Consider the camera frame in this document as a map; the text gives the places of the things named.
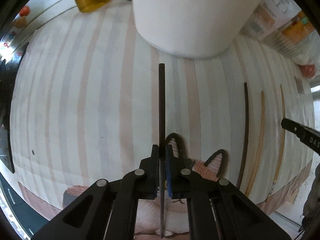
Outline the light wooden chopstick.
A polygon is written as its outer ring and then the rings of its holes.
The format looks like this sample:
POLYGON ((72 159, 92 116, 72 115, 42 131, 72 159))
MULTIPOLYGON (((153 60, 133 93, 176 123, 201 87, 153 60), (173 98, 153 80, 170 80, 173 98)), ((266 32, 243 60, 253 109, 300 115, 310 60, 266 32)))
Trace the light wooden chopstick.
POLYGON ((257 176, 260 162, 262 145, 265 129, 265 93, 262 90, 256 97, 253 97, 253 103, 249 117, 249 139, 247 155, 247 183, 245 187, 245 196, 249 197, 252 192, 253 184, 257 176))

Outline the dark brown chopstick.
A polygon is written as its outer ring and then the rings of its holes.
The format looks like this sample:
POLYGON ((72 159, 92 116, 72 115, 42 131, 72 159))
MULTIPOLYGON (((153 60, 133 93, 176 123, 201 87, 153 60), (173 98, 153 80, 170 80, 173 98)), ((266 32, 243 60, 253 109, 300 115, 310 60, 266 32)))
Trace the dark brown chopstick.
POLYGON ((160 191, 160 237, 164 237, 164 191, 165 191, 165 64, 160 63, 159 74, 159 191, 160 191))

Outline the light bamboo chopstick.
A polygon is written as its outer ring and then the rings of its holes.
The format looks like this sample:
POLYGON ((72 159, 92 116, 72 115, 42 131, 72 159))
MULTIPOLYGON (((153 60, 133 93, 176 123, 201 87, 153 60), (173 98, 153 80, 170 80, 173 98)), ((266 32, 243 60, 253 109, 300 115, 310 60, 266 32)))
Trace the light bamboo chopstick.
MULTIPOLYGON (((284 97, 284 91, 283 91, 283 86, 280 84, 280 95, 281 95, 281 120, 282 121, 286 117, 286 109, 285 109, 285 97, 284 97)), ((279 143, 279 152, 278 152, 278 160, 277 160, 277 165, 276 165, 276 170, 274 173, 274 178, 272 182, 271 189, 268 193, 268 199, 272 196, 272 193, 274 191, 274 187, 278 181, 279 173, 280 173, 280 168, 281 164, 283 161, 283 154, 284 154, 284 146, 285 146, 285 130, 281 128, 280 130, 280 143, 279 143)))

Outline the orange label bottle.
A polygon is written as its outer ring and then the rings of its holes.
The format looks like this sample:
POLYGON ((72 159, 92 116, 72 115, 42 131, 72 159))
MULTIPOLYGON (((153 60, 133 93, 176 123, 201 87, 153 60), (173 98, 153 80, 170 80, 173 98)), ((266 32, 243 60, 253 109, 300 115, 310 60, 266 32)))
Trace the orange label bottle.
POLYGON ((284 57, 296 57, 303 53, 314 31, 308 16, 300 11, 292 20, 265 37, 263 44, 284 57))

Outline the striped cat placemat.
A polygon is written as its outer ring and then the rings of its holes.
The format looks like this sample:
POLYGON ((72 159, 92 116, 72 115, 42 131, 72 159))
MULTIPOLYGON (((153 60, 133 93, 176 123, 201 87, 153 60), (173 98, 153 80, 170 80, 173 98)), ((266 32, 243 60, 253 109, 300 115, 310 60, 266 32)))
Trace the striped cat placemat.
POLYGON ((24 200, 52 219, 100 178, 138 168, 158 143, 158 65, 165 64, 166 134, 182 136, 192 169, 208 178, 223 149, 223 176, 245 193, 253 97, 265 93, 262 152, 249 199, 266 213, 289 200, 308 178, 313 152, 285 131, 278 181, 280 84, 286 118, 314 126, 309 82, 298 67, 244 36, 220 56, 174 57, 136 31, 132 7, 113 1, 91 14, 67 10, 29 38, 11 103, 11 149, 24 200))

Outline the white plastic bag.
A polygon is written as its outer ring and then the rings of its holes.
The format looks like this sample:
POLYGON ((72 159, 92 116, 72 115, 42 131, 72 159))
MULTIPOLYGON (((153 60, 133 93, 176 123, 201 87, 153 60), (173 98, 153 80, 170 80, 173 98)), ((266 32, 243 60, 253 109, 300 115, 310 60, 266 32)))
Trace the white plastic bag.
MULTIPOLYGON (((294 0, 261 0, 242 28, 242 33, 263 43, 265 37, 292 20, 301 10, 294 0)), ((315 30, 303 53, 291 57, 301 66, 314 65, 319 68, 319 34, 315 30)))

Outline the white utensil holder wooden lid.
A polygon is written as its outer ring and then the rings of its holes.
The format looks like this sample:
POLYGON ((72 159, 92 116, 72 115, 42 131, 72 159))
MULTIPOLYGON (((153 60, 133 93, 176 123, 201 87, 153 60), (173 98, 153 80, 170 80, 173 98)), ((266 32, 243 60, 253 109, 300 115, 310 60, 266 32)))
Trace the white utensil holder wooden lid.
POLYGON ((261 0, 132 0, 138 33, 166 53, 203 59, 223 52, 261 0))

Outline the orange toy figure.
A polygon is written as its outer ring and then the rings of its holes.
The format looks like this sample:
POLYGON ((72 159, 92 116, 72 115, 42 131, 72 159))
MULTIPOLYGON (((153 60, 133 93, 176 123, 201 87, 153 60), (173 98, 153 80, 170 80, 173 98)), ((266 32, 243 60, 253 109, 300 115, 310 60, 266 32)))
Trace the orange toy figure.
POLYGON ((12 21, 11 25, 17 29, 22 29, 28 25, 27 16, 30 14, 30 8, 25 5, 18 13, 18 16, 12 21))

